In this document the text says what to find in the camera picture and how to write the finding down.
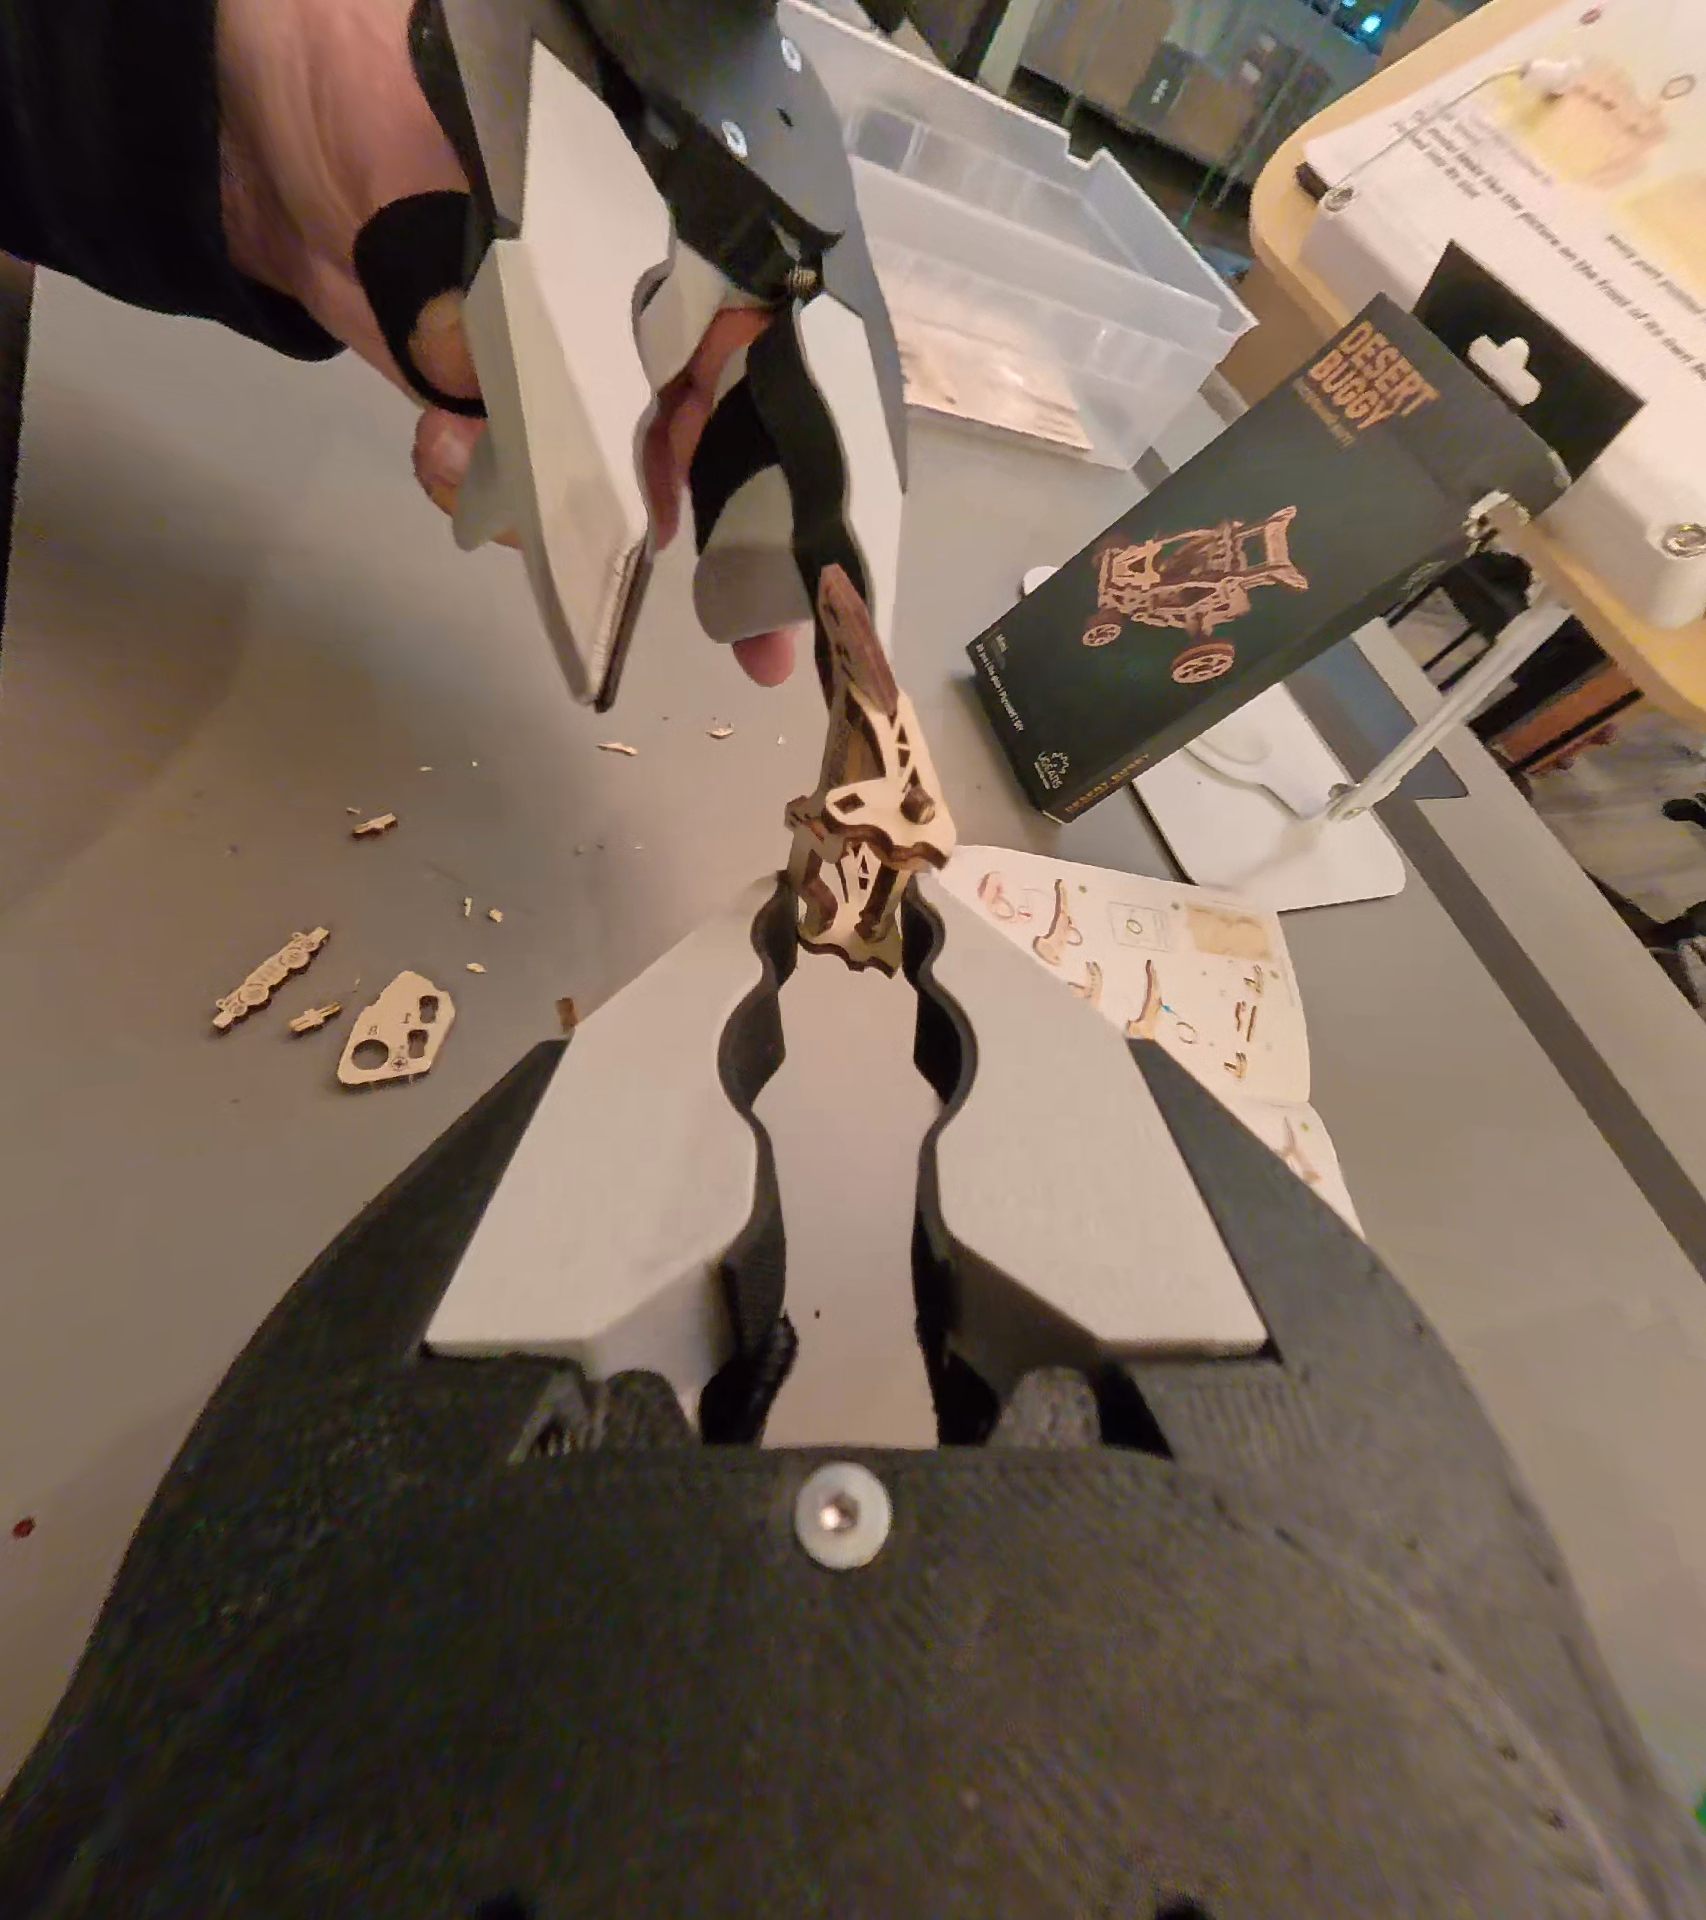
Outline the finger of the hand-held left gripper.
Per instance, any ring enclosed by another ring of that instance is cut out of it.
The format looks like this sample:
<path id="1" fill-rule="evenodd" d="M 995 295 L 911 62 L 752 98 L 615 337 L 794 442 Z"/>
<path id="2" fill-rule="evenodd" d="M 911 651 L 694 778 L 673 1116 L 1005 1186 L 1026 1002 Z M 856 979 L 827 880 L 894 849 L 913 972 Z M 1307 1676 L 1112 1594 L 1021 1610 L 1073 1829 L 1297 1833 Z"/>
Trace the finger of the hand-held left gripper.
<path id="1" fill-rule="evenodd" d="M 810 621 L 839 563 L 894 632 L 907 504 L 906 397 L 885 297 L 863 236 L 841 237 L 820 288 L 746 356 L 743 395 L 769 457 L 743 481 L 743 632 Z"/>
<path id="2" fill-rule="evenodd" d="M 614 109 L 531 38 L 503 108 L 492 230 L 464 291 L 485 437 L 456 505 L 475 547 L 509 532 L 573 698 L 608 709 L 656 535 L 641 439 L 656 386 L 637 310 L 673 255 L 666 200 Z"/>

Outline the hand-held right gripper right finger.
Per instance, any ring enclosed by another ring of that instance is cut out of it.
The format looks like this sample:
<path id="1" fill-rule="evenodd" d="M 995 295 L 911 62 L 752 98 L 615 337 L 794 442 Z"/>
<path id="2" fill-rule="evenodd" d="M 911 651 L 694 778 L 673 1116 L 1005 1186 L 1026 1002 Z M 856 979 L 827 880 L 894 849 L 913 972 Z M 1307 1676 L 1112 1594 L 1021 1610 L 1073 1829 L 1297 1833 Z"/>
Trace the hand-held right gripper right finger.
<path id="1" fill-rule="evenodd" d="M 913 1331 L 936 1442 L 984 1444 L 1031 1373 L 1100 1410 L 1132 1365 L 1240 1362 L 1269 1329 L 1124 1032 L 929 880 L 909 887 Z"/>

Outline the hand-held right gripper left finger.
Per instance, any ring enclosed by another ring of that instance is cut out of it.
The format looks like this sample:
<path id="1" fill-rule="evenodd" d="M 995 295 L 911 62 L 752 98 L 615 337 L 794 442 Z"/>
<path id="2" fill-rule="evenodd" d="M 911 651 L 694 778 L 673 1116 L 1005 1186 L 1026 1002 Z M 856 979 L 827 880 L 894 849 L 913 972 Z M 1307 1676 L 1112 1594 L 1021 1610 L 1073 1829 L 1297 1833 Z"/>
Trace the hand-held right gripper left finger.
<path id="1" fill-rule="evenodd" d="M 756 1105 L 785 1059 L 780 876 L 735 892 L 560 1046 L 424 1331 L 664 1379 L 702 1440 L 757 1444 L 791 1373 L 785 1226 Z"/>

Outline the long wooden strip part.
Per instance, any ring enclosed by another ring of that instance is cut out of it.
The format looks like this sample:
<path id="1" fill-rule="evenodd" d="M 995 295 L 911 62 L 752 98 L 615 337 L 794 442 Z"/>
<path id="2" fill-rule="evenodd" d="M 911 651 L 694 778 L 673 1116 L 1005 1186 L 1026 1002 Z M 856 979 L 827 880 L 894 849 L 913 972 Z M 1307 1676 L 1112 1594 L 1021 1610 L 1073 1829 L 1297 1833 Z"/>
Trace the long wooden strip part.
<path id="1" fill-rule="evenodd" d="M 235 988 L 215 997 L 212 1032 L 226 1034 L 252 1012 L 263 1007 L 296 974 L 301 974 L 330 941 L 331 930 L 324 924 L 293 930 L 278 948 L 267 952 Z"/>

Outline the wooden model chassis assembly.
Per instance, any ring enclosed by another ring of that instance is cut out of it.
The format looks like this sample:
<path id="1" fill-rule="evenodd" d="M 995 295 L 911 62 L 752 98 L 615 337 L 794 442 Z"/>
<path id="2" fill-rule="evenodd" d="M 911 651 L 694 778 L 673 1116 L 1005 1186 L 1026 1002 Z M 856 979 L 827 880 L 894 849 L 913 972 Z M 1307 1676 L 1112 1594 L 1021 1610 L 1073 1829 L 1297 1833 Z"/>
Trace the wooden model chassis assembly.
<path id="1" fill-rule="evenodd" d="M 827 726 L 815 783 L 785 811 L 794 932 L 810 952 L 892 976 L 907 883 L 949 861 L 957 828 L 913 701 L 841 563 L 820 571 L 814 633 Z"/>

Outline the person's left forearm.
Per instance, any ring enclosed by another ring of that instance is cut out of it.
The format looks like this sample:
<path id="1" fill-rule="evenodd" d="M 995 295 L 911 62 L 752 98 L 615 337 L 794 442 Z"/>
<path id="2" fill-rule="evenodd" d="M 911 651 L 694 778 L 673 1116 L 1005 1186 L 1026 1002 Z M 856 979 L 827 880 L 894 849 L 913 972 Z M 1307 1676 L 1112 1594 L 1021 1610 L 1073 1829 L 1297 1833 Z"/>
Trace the person's left forearm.
<path id="1" fill-rule="evenodd" d="M 215 2 L 0 2 L 0 249 L 301 363 L 342 350 L 230 257 Z"/>

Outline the dark model kit box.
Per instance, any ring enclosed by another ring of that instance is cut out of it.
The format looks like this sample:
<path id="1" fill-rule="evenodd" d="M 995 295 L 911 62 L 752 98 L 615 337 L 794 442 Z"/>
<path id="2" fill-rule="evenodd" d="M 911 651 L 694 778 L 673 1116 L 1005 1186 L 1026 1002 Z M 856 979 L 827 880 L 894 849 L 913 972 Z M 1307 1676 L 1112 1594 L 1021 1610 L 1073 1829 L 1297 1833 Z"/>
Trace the dark model kit box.
<path id="1" fill-rule="evenodd" d="M 1448 246 L 968 644 L 1024 797 L 1103 801 L 1543 515 L 1642 403 Z"/>

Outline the person's left hand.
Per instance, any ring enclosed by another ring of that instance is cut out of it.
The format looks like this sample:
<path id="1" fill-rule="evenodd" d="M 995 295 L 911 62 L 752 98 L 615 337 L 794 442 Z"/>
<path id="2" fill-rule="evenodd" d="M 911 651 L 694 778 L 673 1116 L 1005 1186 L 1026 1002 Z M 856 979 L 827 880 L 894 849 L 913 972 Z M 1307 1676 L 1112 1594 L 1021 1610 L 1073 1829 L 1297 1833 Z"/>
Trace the person's left hand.
<path id="1" fill-rule="evenodd" d="M 413 76 L 408 5 L 398 2 L 219 2 L 215 95 L 219 212 L 234 267 L 292 297 L 331 339 L 393 386 L 352 253 L 383 205 L 434 190 L 466 191 L 452 144 Z M 420 373 L 439 392 L 481 394 L 464 329 L 464 295 L 428 301 L 409 335 Z M 669 544 L 695 448 L 729 371 L 769 317 L 721 308 L 656 395 L 641 472 L 652 529 Z M 413 426 L 411 472 L 452 515 L 481 421 L 434 403 Z"/>

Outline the wooden part sheet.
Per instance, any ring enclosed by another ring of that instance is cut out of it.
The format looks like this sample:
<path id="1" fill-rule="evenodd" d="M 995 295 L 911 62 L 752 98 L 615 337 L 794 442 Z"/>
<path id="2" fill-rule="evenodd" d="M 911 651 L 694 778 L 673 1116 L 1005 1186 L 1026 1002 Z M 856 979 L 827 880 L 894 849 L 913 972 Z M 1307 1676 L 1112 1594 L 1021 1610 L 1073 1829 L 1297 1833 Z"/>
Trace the wooden part sheet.
<path id="1" fill-rule="evenodd" d="M 1075 455 L 1093 450 L 1075 395 L 1044 356 L 949 327 L 913 325 L 898 335 L 898 358 L 906 402 L 921 414 Z"/>

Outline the open instruction booklet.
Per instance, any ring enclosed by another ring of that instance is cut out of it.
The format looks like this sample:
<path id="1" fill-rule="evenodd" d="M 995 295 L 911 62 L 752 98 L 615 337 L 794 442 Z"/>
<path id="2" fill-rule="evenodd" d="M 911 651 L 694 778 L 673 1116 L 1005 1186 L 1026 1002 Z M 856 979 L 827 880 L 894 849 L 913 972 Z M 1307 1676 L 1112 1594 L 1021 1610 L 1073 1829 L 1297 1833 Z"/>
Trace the open instruction booklet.
<path id="1" fill-rule="evenodd" d="M 1127 1039 L 1173 1057 L 1362 1229 L 1310 1102 L 1303 1004 L 1275 911 L 1215 887 L 984 843 L 955 848 L 931 880 Z"/>

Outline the clear plastic bin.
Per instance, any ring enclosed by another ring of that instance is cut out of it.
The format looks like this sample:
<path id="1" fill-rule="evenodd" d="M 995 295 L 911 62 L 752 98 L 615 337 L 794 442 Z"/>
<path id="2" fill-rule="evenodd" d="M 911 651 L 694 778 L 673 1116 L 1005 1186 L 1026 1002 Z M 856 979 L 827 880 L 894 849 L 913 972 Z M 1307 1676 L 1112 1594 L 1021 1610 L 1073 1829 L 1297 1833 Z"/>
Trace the clear plastic bin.
<path id="1" fill-rule="evenodd" d="M 782 4 L 778 17 L 839 118 L 895 344 L 937 325 L 1045 358 L 1092 452 L 1024 442 L 1134 468 L 1251 311 L 1112 156 L 1073 156 L 1061 127 L 851 11 Z"/>

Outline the wooden plate part with holes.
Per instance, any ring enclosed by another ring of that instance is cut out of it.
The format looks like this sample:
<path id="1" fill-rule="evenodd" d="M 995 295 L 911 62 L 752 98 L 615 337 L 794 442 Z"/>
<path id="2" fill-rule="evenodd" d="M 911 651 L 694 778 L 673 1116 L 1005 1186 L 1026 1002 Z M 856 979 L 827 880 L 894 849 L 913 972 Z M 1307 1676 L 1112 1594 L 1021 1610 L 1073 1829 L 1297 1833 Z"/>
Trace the wooden plate part with holes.
<path id="1" fill-rule="evenodd" d="M 336 1061 L 337 1087 L 363 1092 L 431 1072 L 453 1021 L 445 988 L 420 972 L 398 972 L 360 1007 Z"/>

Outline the scattered wood scraps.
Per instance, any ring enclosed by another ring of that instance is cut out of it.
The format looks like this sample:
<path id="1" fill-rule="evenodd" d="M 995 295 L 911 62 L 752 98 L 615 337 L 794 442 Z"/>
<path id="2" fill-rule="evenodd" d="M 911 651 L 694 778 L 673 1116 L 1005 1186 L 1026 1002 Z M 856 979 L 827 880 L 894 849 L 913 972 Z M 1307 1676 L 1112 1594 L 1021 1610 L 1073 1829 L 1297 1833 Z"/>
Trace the scattered wood scraps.
<path id="1" fill-rule="evenodd" d="M 398 838 L 450 899 L 456 959 L 560 1027 L 595 1009 L 750 873 L 721 836 L 705 737 L 679 724 L 563 727 L 420 771 Z"/>

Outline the white paper clipboard stand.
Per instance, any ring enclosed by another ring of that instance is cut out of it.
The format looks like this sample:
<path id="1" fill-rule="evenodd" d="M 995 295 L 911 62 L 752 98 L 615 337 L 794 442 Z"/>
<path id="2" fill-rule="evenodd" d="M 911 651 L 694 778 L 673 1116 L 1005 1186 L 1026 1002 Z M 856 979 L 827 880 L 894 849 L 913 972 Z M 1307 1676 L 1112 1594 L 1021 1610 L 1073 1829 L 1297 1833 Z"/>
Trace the white paper clipboard stand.
<path id="1" fill-rule="evenodd" d="M 1492 2 L 1460 14 L 1445 4 L 1419 4 L 1418 11 L 1431 17 L 1431 30 L 1357 88 L 1319 108 L 1273 149 L 1250 191 L 1254 265 L 1241 295 L 1258 323 L 1223 361 L 1223 380 L 1237 395 L 1264 397 L 1352 311 L 1352 301 L 1303 260 L 1317 216 L 1313 196 L 1297 180 L 1307 144 L 1392 108 L 1424 86 L 1451 80 L 1468 60 L 1487 53 L 1547 9 L 1546 2 Z M 1524 534 L 1519 554 L 1534 568 L 1536 582 L 1565 602 L 1607 660 L 1574 692 L 1552 700 L 1546 719 L 1519 724 L 1525 743 L 1552 759 L 1565 752 L 1562 736 L 1581 741 L 1602 724 L 1631 722 L 1654 709 L 1706 736 L 1706 612 L 1684 628 L 1659 630 L 1630 612 L 1547 532 Z"/>

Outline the printed instruction sheet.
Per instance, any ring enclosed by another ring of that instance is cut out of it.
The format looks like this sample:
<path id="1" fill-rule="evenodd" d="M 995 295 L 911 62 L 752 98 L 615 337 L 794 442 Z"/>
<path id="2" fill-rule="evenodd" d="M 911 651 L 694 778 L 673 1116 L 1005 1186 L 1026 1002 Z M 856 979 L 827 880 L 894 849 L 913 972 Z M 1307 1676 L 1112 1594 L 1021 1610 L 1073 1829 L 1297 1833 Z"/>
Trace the printed instruction sheet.
<path id="1" fill-rule="evenodd" d="M 1706 395 L 1706 2 L 1556 4 L 1303 164 L 1385 261 L 1546 252 Z"/>

